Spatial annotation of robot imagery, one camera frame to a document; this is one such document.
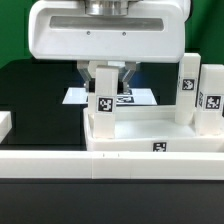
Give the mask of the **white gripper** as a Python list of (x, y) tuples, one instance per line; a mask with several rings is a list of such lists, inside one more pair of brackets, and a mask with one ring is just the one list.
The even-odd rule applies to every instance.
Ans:
[(175, 63), (185, 51), (186, 0), (121, 0), (107, 12), (91, 13), (89, 0), (38, 0), (28, 23), (28, 43), (37, 59), (80, 60), (87, 92), (95, 91), (95, 63), (126, 61), (119, 68), (119, 92), (139, 62)]

